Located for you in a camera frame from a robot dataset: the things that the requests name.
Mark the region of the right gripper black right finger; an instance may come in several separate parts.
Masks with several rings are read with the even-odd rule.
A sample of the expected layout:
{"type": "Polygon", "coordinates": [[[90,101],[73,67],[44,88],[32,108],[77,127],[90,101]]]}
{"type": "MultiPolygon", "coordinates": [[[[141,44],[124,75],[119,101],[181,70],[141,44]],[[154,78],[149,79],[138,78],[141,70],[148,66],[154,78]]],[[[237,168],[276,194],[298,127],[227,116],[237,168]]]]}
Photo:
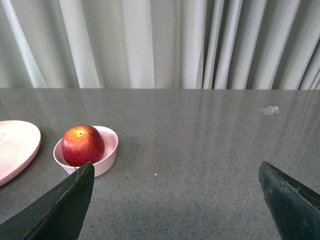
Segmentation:
{"type": "Polygon", "coordinates": [[[262,162],[258,179],[264,200],[283,240],[320,238],[320,195],[269,162],[262,162]]]}

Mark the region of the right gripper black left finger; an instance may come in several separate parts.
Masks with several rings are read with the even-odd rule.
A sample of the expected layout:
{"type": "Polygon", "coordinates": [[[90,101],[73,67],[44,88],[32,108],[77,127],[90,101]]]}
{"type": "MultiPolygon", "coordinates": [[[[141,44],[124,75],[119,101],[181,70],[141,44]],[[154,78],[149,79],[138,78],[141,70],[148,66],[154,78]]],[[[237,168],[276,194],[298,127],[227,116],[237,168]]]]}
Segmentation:
{"type": "Polygon", "coordinates": [[[2,240],[76,240],[91,202],[95,168],[85,163],[0,225],[2,240]]]}

